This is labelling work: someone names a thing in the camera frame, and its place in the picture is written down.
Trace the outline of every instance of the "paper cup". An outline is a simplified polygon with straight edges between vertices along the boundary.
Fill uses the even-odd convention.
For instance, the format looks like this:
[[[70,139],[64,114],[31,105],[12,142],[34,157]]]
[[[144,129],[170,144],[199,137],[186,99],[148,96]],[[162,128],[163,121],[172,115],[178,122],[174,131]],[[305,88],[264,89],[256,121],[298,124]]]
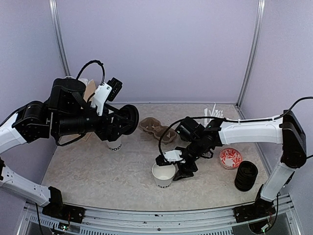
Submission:
[[[154,164],[152,174],[155,178],[156,185],[160,188],[167,188],[171,184],[176,173],[174,165],[158,166]]]
[[[109,150],[112,152],[117,152],[122,147],[121,138],[118,138],[116,141],[112,141],[112,142],[106,141],[106,143],[109,147]]]

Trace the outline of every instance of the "marble tabletop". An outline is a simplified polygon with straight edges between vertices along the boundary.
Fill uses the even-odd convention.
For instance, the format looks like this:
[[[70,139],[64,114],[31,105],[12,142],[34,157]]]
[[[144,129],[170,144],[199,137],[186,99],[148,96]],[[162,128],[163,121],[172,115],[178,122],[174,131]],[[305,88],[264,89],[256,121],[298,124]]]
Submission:
[[[140,120],[155,117],[162,125],[169,125],[185,116],[203,116],[204,109],[210,110],[213,105],[137,104],[136,107]],[[233,105],[216,105],[216,109],[223,110],[224,117],[239,118]],[[65,203],[132,211],[184,211],[253,201],[268,178],[255,145],[241,143],[217,147],[212,159],[196,161],[199,170],[194,177],[159,188],[151,173],[159,155],[157,143],[153,135],[137,128],[133,134],[122,136],[120,151],[110,152],[106,143],[92,134],[88,141],[80,140],[56,149],[43,184],[61,190]],[[176,138],[162,148],[168,151],[187,144]],[[237,190],[236,170],[227,170],[219,163],[219,152],[225,147],[237,149],[244,160],[258,167],[259,174],[250,191]]]

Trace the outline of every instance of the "red patterned bowl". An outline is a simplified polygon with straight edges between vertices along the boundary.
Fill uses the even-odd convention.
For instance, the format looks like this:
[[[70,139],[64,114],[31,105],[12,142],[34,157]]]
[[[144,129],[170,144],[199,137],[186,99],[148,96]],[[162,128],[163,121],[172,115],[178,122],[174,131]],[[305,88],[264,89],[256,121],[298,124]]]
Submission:
[[[220,151],[220,162],[226,169],[236,169],[243,158],[236,149],[225,148]]]

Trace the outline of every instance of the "white wall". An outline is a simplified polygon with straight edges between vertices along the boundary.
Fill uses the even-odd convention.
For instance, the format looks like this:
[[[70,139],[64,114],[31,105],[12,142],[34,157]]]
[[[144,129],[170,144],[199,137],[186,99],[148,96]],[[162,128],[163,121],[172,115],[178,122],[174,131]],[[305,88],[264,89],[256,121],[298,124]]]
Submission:
[[[17,108],[45,101],[55,77],[63,77],[49,1],[0,1],[0,123]],[[5,164],[40,183],[53,140],[37,140],[1,155]],[[16,234],[25,200],[0,188],[0,234]]]
[[[235,103],[258,1],[62,0],[71,74],[99,59],[124,83],[119,102]],[[85,77],[101,79],[91,66]]]
[[[266,1],[264,21],[251,81],[243,103],[249,118],[281,114],[302,96],[313,96],[313,2]],[[294,112],[313,154],[313,100]],[[281,146],[262,144],[270,165],[281,157]],[[288,185],[306,235],[313,234],[313,159],[299,169]]]

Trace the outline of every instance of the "table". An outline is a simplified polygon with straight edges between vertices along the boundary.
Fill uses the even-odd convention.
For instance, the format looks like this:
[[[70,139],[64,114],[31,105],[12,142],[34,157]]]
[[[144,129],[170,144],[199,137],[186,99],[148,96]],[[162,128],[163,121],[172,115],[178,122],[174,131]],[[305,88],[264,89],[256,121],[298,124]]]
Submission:
[[[203,116],[204,109],[211,110],[213,105],[137,104],[136,107],[140,120],[155,117],[162,125],[169,125],[185,116]],[[223,110],[224,117],[239,118],[233,105],[217,104],[216,109]],[[241,143],[217,147],[214,158],[196,161],[199,170],[194,177],[159,188],[151,173],[158,156],[157,143],[153,135],[137,128],[133,134],[122,136],[120,151],[110,152],[106,143],[92,134],[88,141],[56,149],[43,184],[61,190],[65,203],[131,211],[185,211],[253,201],[268,178],[255,144]],[[176,138],[162,148],[168,151],[187,144]],[[244,160],[258,167],[259,174],[250,191],[237,190],[236,170],[227,170],[219,163],[219,152],[225,147],[237,149]]]

